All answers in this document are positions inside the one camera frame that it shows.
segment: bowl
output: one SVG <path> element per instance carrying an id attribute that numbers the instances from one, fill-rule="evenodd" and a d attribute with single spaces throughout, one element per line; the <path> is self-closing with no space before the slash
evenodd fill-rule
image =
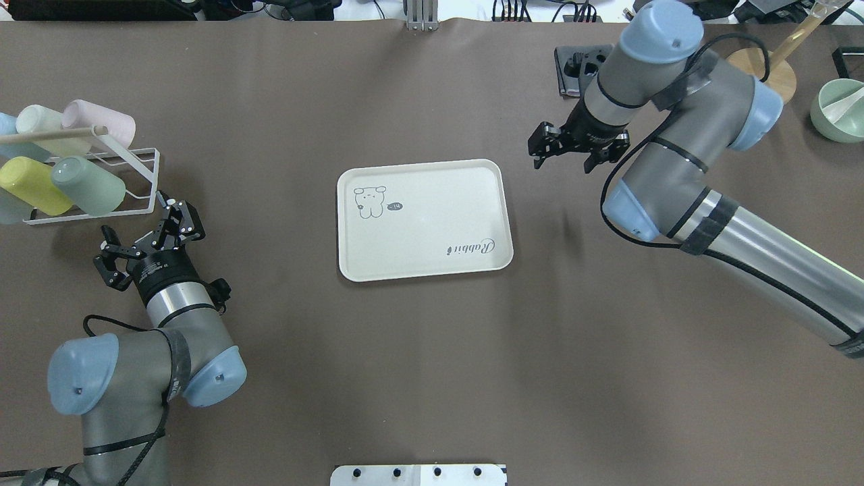
<path id="1" fill-rule="evenodd" d="M 831 80 L 822 86 L 810 106 L 810 120 L 813 126 L 825 137 L 844 144 L 864 141 L 864 102 L 855 103 L 852 108 L 835 123 L 825 118 L 823 108 L 843 99 L 864 86 L 864 83 L 849 78 Z"/>

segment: wooden disc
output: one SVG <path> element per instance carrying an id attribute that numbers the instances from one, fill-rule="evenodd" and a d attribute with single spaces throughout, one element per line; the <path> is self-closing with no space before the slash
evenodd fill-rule
<path id="1" fill-rule="evenodd" d="M 762 57 L 762 50 L 759 48 L 747 48 L 735 51 L 726 58 L 726 61 L 747 74 L 753 74 L 757 78 L 761 78 L 765 74 L 765 60 Z M 792 66 L 788 62 L 783 61 L 771 70 L 771 76 L 768 77 L 768 81 L 765 84 L 780 94 L 780 98 L 783 99 L 783 104 L 785 105 L 792 99 L 792 95 L 795 94 L 798 80 L 795 77 L 795 71 L 792 70 Z"/>

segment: bear drawing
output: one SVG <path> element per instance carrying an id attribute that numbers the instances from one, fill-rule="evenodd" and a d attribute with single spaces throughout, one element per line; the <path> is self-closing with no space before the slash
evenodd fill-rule
<path id="1" fill-rule="evenodd" d="M 354 202 L 357 203 L 361 218 L 364 220 L 378 218 L 384 212 L 384 191 L 386 190 L 384 186 L 354 190 Z"/>

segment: white spoon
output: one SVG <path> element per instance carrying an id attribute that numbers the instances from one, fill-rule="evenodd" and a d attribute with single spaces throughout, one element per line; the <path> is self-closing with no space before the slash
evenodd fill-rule
<path id="1" fill-rule="evenodd" d="M 843 115 L 852 108 L 852 105 L 858 102 L 859 99 L 864 98 L 864 86 L 858 88 L 857 91 L 850 94 L 846 98 L 839 99 L 834 103 L 831 103 L 828 106 L 825 106 L 822 111 L 825 114 L 825 118 L 828 119 L 829 122 L 837 123 L 837 120 L 843 118 Z"/>

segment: brown table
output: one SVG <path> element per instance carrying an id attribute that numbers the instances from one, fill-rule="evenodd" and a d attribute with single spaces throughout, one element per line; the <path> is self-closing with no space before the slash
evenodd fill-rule
<path id="1" fill-rule="evenodd" d="M 234 288 L 225 320 L 249 379 L 217 406 L 173 408 L 176 484 L 326 485 L 336 464 L 436 461 L 506 463 L 511 484 L 534 486 L 861 484 L 860 363 L 731 272 L 611 234 L 598 214 L 608 167 L 531 167 L 531 131 L 573 106 L 552 49 L 615 42 L 622 27 L 4 22 L 0 111 L 83 98 L 134 115 L 135 147 L 166 155 L 162 188 L 202 214 L 202 277 Z M 750 31 L 773 46 L 788 26 Z M 823 28 L 796 51 L 778 126 L 709 181 L 864 275 L 861 145 L 821 138 L 808 115 L 836 77 L 831 51 L 850 44 L 862 29 Z M 660 119 L 645 110 L 634 138 Z M 340 275 L 343 171 L 475 157 L 504 175 L 510 266 Z M 110 223 L 131 241 L 155 221 Z M 45 387 L 80 319 L 146 324 L 137 294 L 92 268 L 104 222 L 0 228 L 2 470 L 80 460 L 79 419 Z"/>

